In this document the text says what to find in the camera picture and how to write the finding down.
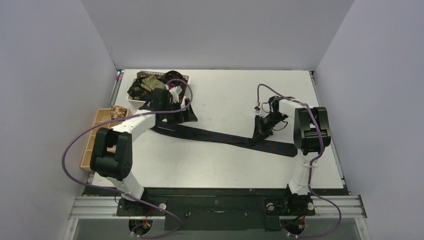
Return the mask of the blue brown striped tie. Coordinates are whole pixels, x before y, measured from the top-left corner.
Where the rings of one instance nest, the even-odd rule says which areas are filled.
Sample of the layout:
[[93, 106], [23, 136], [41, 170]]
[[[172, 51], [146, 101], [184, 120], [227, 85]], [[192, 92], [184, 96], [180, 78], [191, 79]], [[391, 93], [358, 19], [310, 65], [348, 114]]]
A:
[[248, 137], [214, 132], [180, 124], [159, 122], [152, 127], [151, 130], [160, 135], [177, 139], [227, 144], [286, 157], [295, 157], [298, 154], [298, 149], [293, 143], [271, 141], [266, 139], [255, 141]]

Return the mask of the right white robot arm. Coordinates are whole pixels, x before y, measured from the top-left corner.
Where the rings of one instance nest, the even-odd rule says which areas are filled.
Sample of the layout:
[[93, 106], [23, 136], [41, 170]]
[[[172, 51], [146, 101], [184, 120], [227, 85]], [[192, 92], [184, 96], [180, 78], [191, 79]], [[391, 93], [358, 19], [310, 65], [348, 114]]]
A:
[[271, 97], [269, 110], [263, 110], [262, 104], [255, 106], [253, 144], [273, 135], [274, 127], [287, 118], [293, 120], [293, 144], [297, 148], [296, 165], [288, 188], [292, 194], [282, 199], [283, 209], [294, 214], [302, 207], [299, 196], [309, 195], [311, 178], [317, 160], [323, 155], [331, 143], [331, 131], [327, 109], [325, 107], [309, 107], [296, 98], [280, 96]]

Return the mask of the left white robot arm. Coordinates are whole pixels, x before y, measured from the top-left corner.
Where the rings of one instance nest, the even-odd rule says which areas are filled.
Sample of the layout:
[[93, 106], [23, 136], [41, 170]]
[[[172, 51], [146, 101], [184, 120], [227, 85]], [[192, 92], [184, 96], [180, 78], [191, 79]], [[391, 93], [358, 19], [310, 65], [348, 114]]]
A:
[[118, 125], [97, 130], [90, 159], [90, 169], [110, 181], [121, 196], [130, 201], [129, 208], [136, 215], [149, 209], [145, 188], [132, 173], [133, 142], [162, 121], [189, 122], [193, 115], [192, 99], [179, 96], [179, 88], [157, 88], [153, 97], [132, 116]]

